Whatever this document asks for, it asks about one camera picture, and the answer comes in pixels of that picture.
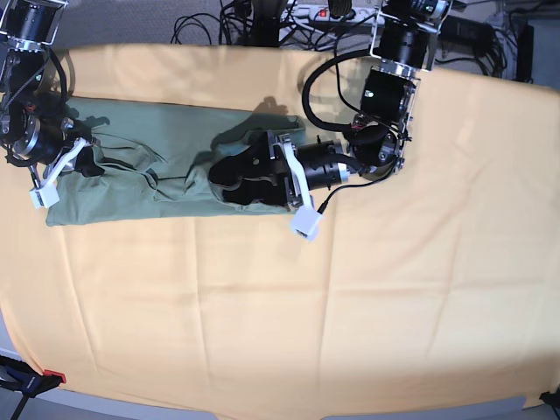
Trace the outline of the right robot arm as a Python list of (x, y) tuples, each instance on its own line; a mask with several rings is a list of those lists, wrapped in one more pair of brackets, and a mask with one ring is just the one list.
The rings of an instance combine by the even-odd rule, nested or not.
[(36, 176), (62, 165), (85, 178), (101, 176), (95, 163), (95, 138), (67, 114), (67, 75), (52, 49), (67, 1), (9, 1), (1, 9), (1, 148), (8, 164)]

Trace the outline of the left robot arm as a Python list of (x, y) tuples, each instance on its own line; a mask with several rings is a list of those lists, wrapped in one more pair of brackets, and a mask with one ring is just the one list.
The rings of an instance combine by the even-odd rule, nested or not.
[[(331, 195), (350, 188), (356, 175), (364, 186), (390, 178), (404, 164), (403, 152), (411, 137), (408, 124), (419, 83), (418, 72), (429, 70), (426, 56), (431, 41), (452, 7), (450, 1), (384, 1), (368, 16), (372, 21), (369, 48), (335, 53), (316, 68), (302, 89), (302, 106), (315, 127), (340, 133), (346, 139), (316, 140), (296, 146), (287, 134), (267, 132), (243, 152), (214, 164), (208, 181), (224, 201), (242, 206), (262, 203), (292, 211), (308, 208), (322, 214), (328, 204), (315, 206), (312, 191), (327, 188)], [(372, 58), (350, 123), (327, 122), (312, 110), (314, 82), (330, 69), (349, 60)]]

